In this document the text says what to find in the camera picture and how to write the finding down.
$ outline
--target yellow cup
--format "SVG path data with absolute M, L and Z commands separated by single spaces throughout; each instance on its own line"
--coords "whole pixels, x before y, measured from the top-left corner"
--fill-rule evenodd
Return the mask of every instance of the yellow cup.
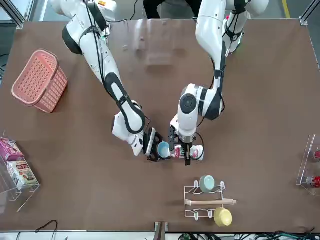
M 215 224 L 219 227 L 226 227 L 232 223 L 232 214 L 228 209 L 217 207 L 214 211 L 213 218 Z

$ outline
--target light blue cup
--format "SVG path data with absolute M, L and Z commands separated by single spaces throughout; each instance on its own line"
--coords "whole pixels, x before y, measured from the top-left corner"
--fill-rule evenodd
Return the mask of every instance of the light blue cup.
M 169 157 L 170 152 L 169 152 L 169 143 L 166 141 L 162 141 L 159 143 L 157 147 L 158 154 L 161 158 L 166 159 Z
M 210 193 L 215 187 L 215 180 L 212 176 L 202 176 L 199 181 L 199 186 L 202 192 L 205 194 Z

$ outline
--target clear acrylic box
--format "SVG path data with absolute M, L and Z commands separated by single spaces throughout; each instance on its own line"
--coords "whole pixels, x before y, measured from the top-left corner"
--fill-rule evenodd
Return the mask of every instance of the clear acrylic box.
M 317 151 L 320 151 L 320 136 L 313 134 L 308 138 L 299 175 L 296 180 L 296 185 L 302 186 L 314 196 L 320 196 L 320 187 L 311 186 L 307 183 L 307 178 L 320 176 L 320 160 L 314 156 Z
M 8 211 L 19 212 L 39 187 L 36 180 L 35 184 L 18 188 L 8 173 L 5 160 L 0 156 L 0 215 Z

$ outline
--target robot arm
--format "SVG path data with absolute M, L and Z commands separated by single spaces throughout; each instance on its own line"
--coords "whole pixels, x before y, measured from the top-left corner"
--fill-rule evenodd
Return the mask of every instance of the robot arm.
M 236 50 L 247 21 L 246 9 L 254 15 L 262 14 L 269 0 L 202 0 L 195 36 L 209 54 L 214 67 L 210 88 L 189 84 L 181 94 L 177 115 L 170 123 L 169 147 L 181 144 L 185 164 L 190 165 L 190 149 L 197 131 L 198 115 L 214 120 L 224 109 L 223 80 L 228 53 Z M 232 10 L 228 21 L 225 11 Z
M 146 117 L 141 111 L 141 106 L 131 101 L 122 84 L 111 51 L 101 38 L 102 32 L 108 27 L 106 18 L 114 21 L 117 4 L 112 0 L 50 1 L 58 14 L 71 18 L 62 31 L 64 43 L 72 53 L 84 56 L 95 76 L 120 109 L 120 112 L 114 116 L 112 133 L 128 142 L 135 156 L 138 156 L 142 150 L 149 156 L 155 129 L 152 128 L 153 134 L 149 132 L 149 137 L 145 136 Z

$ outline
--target brown table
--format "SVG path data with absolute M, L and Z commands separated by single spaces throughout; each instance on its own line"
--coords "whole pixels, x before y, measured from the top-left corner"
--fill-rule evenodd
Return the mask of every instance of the brown table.
M 320 74 L 297 19 L 247 22 L 241 46 L 227 58 L 225 112 L 199 128 L 205 160 L 191 166 L 134 157 L 112 135 L 118 109 L 85 59 L 65 47 L 63 27 L 27 22 L 15 34 L 0 88 L 0 126 L 21 145 L 42 185 L 21 212 L 0 216 L 1 230 L 34 230 L 56 219 L 60 230 L 152 231 L 154 222 L 166 221 L 170 231 L 320 232 L 320 198 L 295 186 L 308 135 L 320 131 Z M 11 95 L 41 48 L 58 56 L 69 79 L 52 114 Z M 131 99 L 163 136 L 182 89 L 211 84 L 213 67 L 192 20 L 118 23 L 109 48 Z M 184 216 L 184 186 L 206 174 L 223 180 L 225 197 L 238 200 L 229 207 L 230 227 Z

